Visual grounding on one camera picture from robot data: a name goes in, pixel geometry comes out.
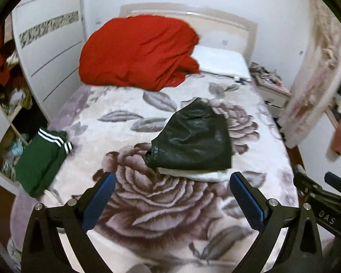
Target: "white wardrobe door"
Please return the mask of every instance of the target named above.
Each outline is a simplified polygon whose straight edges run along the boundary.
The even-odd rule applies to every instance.
[[[22,0],[12,17],[23,72],[50,121],[81,86],[78,65],[84,32],[80,0]]]

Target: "red blanket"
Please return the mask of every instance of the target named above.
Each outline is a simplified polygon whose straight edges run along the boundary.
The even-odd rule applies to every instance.
[[[158,91],[199,73],[190,57],[197,33],[184,21],[155,15],[114,18],[93,33],[80,58],[90,85],[135,86]]]

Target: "screw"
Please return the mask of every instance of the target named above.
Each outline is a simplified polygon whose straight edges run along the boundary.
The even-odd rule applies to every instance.
[[[271,206],[277,206],[278,203],[279,203],[279,202],[278,202],[277,199],[274,199],[274,198],[269,199],[269,204],[270,204]]]
[[[76,199],[70,199],[70,200],[68,200],[67,204],[69,206],[74,206],[77,204],[77,200]]]
[[[41,210],[42,207],[43,207],[43,204],[42,204],[42,203],[38,203],[38,204],[35,204],[34,209],[35,209],[35,210]]]
[[[311,209],[311,206],[310,206],[309,203],[304,203],[304,204],[303,204],[303,207],[304,207],[304,209],[307,209],[307,210],[310,210],[310,209]]]

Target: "floral blanket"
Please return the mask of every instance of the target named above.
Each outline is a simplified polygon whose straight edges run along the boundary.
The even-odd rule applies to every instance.
[[[253,85],[202,74],[160,92],[86,85],[79,91],[51,124],[67,130],[75,145],[51,190],[66,202],[104,171],[116,175],[115,193],[88,232],[113,272],[231,272],[257,236],[229,190],[233,171],[241,171],[266,198],[298,205],[286,149]],[[144,163],[150,141],[196,97],[226,117],[235,151],[226,181],[161,175]],[[42,202],[55,205],[47,195]],[[265,270],[275,262],[285,234]],[[60,236],[72,266],[81,272],[68,240]]]

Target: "sheer curtain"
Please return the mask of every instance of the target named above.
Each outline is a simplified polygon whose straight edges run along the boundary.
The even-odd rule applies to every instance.
[[[301,68],[291,87],[292,98],[278,123],[293,148],[308,135],[341,83],[341,24],[322,0],[310,0],[315,17]]]

